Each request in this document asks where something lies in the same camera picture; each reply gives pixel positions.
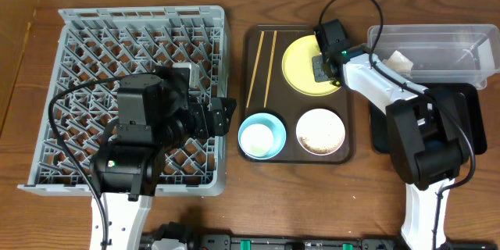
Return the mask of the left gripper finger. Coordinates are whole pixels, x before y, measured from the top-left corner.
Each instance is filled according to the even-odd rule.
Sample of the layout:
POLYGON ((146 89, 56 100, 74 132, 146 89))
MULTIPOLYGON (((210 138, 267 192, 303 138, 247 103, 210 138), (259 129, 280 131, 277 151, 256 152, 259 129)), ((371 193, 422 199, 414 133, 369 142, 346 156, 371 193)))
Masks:
POLYGON ((225 115, 215 115, 213 117, 214 125, 214 135, 217 137, 222 137, 229 132, 230 129, 230 119, 225 115))
POLYGON ((234 98, 216 97, 211 99, 211 111, 214 115, 231 119, 237 107, 237 101, 234 98))

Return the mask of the small white cup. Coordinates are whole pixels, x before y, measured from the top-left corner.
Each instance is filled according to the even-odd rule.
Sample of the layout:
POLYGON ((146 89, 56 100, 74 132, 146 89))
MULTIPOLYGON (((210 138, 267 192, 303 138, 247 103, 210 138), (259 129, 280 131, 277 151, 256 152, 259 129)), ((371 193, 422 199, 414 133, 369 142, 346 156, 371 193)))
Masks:
POLYGON ((240 141, 248 155, 264 156, 273 146, 273 132, 266 125, 252 124, 242 131, 240 141))

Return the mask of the wooden chopstick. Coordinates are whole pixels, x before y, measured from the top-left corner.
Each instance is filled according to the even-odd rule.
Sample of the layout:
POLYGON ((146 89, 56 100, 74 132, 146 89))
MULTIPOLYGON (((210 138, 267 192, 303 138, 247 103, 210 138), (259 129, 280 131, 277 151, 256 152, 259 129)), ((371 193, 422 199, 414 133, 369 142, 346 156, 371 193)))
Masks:
POLYGON ((273 32, 273 41, 272 41, 272 45, 271 45, 270 60, 269 60, 269 65, 268 65, 267 77, 266 77, 266 90, 265 90, 264 102, 263 102, 264 108, 266 108, 266 106, 267 106, 267 101, 268 101, 268 96, 269 96, 269 91, 270 91, 270 81, 271 81, 272 72, 273 72, 273 62, 274 62, 276 43, 277 43, 277 30, 275 30, 273 32))
POLYGON ((254 88, 254 84, 255 84, 255 77, 256 77, 256 73, 257 73, 257 69, 258 69, 258 65, 259 65, 260 54, 261 54, 262 45, 263 45, 263 39, 265 37, 264 34, 265 34, 265 31, 260 31, 259 44, 258 44, 256 56, 255 56, 254 67, 253 67, 253 71, 252 71, 252 78, 251 78, 251 83, 250 83, 250 87, 249 87, 249 91, 248 91, 248 97, 247 97, 247 102, 246 102, 245 108, 249 107, 249 104, 251 101, 252 92, 253 92, 253 88, 254 88))

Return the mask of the white paper napkin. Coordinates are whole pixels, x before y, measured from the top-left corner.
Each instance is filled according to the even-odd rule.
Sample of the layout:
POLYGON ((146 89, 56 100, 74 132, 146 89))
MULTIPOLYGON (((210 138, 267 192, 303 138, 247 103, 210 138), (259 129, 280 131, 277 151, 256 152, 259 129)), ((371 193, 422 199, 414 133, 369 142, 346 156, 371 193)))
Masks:
POLYGON ((402 76, 411 76, 413 62, 401 52, 394 51, 388 59, 382 60, 383 64, 402 76))

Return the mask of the white round bowl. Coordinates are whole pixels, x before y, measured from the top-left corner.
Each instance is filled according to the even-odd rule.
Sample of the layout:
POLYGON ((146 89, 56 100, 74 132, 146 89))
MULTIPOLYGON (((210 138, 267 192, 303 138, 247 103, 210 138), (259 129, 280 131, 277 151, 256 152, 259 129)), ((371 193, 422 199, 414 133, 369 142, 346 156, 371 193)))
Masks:
POLYGON ((346 138, 346 130, 343 121, 335 112, 328 109, 311 109, 305 112, 298 119, 295 134, 297 139, 301 136, 311 136, 314 138, 321 136, 323 138, 336 140, 341 143, 341 145, 343 145, 346 138))

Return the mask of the rice and food scraps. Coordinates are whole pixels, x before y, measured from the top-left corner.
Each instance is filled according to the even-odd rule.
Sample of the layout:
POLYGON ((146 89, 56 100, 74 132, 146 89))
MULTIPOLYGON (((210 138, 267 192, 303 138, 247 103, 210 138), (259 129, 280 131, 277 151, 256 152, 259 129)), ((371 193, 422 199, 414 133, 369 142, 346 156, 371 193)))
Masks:
POLYGON ((307 137, 301 136, 298 138, 301 146, 314 155, 329 155, 338 150, 341 146, 336 140, 329 139, 328 137, 307 137))

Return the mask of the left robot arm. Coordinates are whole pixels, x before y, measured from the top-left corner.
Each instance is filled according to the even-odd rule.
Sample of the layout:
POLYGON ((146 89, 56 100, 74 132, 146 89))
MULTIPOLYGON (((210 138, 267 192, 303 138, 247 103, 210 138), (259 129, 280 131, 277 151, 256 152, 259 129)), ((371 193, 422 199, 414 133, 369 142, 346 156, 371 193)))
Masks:
POLYGON ((158 66, 120 80, 118 118, 110 122, 91 157, 92 249, 137 249, 152 206, 166 153, 188 138, 222 137, 237 102, 213 98, 210 105, 189 97, 198 74, 188 68, 158 66))

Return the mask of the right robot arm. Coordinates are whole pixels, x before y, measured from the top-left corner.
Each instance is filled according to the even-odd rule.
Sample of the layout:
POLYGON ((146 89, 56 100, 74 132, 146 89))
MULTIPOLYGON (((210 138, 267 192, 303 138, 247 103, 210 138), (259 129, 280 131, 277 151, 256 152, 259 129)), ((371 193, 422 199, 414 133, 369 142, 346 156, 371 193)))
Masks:
POLYGON ((319 23, 320 55, 312 60, 316 81, 360 93, 385 116, 391 162, 405 182, 401 236, 409 249, 446 249, 444 217, 456 178, 474 164, 473 146, 453 93, 415 84, 385 66, 366 45, 352 46, 339 20, 319 23))

